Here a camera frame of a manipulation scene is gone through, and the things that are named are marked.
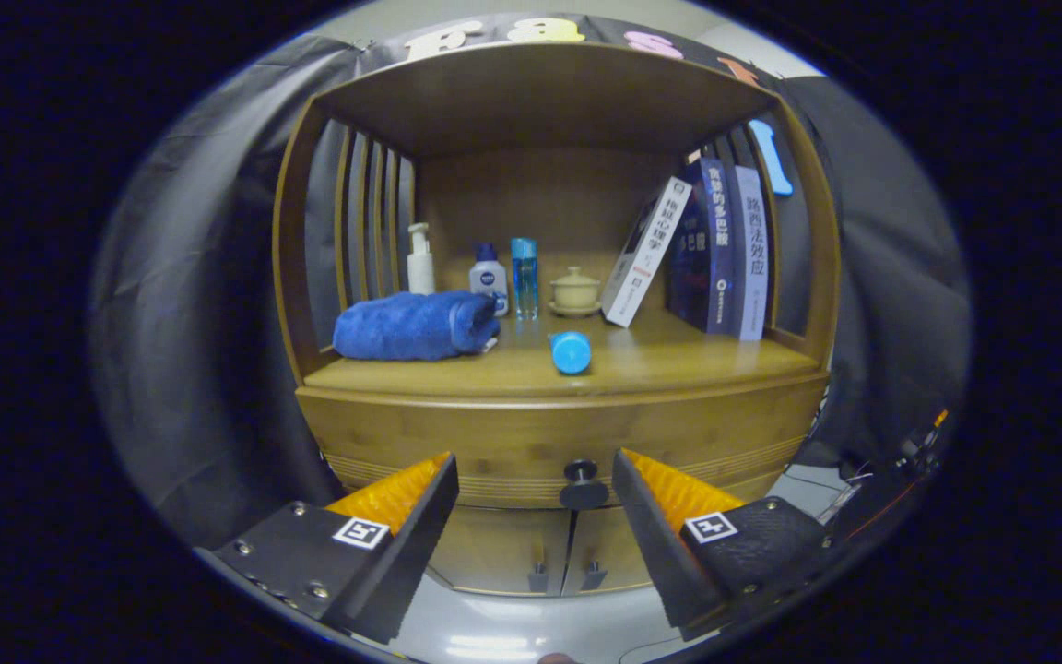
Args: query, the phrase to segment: saucer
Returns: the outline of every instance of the saucer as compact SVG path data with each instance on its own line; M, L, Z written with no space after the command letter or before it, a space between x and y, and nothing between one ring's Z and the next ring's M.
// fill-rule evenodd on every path
M585 316L593 316L596 311L601 311L601 303L594 303L586 307L562 307L556 305L555 300L552 300L552 302L548 303L548 308L556 316L584 318Z

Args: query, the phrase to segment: shelf top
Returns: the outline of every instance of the shelf top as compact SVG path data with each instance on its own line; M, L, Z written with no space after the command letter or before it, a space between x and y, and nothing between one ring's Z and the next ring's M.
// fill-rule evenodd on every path
M780 99L714 68L609 44L487 44L316 97L414 159L535 147L684 154Z
M584 374L552 365L548 336L573 329L589 337L593 361ZM601 314L535 321L501 319L490 353L440 361L339 359L309 374L309 388L424 396L593 396L707 388L811 374L817 362L775 341L704 335L665 310L637 311L628 328Z

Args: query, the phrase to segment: book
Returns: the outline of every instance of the book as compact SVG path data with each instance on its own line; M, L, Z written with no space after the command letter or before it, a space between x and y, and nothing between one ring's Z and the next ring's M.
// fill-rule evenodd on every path
M720 159L700 157L682 175L692 192L671 241L667 309L709 335L735 335L726 171Z
M768 227L756 169L737 165L726 177L732 238L732 329L741 341L765 331L768 300Z
M641 207L601 295L601 311L611 323L622 327L631 324L650 282L662 268L663 256L690 192L691 185L670 177L656 197Z

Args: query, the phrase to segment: blue plastic cap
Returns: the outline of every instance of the blue plastic cap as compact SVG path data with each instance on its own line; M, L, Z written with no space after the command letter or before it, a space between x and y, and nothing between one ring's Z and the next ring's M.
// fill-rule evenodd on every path
M490 242L480 242L475 244L475 260L481 261L497 261L498 254L494 253L494 245Z
M519 259L534 259L535 257L535 244L534 240L529 238L515 238L511 240L511 257L515 260Z
M579 331L565 331L551 338L551 361L562 374L582 373L593 360L589 338Z

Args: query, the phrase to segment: dark blue book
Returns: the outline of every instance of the dark blue book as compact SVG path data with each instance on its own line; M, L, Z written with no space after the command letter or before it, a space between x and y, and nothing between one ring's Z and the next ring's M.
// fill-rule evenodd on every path
M735 335L732 313L732 219L729 172L720 159L700 157L682 180L692 186L670 242L667 308L709 335Z

